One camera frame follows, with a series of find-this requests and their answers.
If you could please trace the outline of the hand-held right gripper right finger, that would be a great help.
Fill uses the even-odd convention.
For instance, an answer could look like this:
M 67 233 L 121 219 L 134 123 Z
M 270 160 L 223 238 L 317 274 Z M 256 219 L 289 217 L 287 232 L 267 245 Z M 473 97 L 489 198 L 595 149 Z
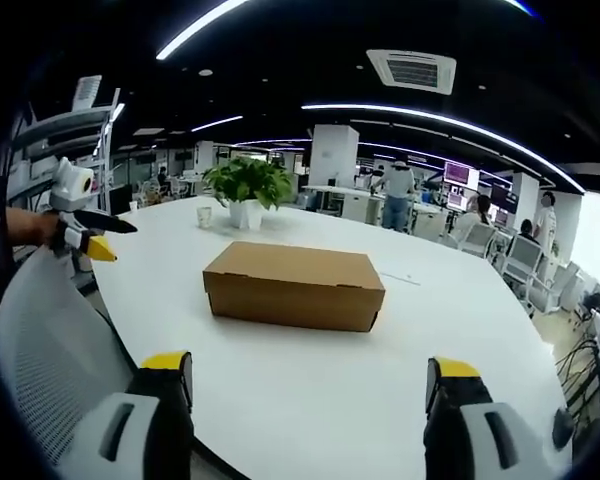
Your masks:
M 557 377 L 429 358 L 423 432 L 428 479 L 560 479 L 575 424 Z

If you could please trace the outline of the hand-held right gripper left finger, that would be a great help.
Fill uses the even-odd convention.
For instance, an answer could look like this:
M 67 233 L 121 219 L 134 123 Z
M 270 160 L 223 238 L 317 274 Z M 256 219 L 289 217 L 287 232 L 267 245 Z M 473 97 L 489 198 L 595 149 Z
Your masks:
M 104 398 L 74 430 L 65 479 L 189 479 L 194 426 L 188 351 L 154 355 L 127 389 Z

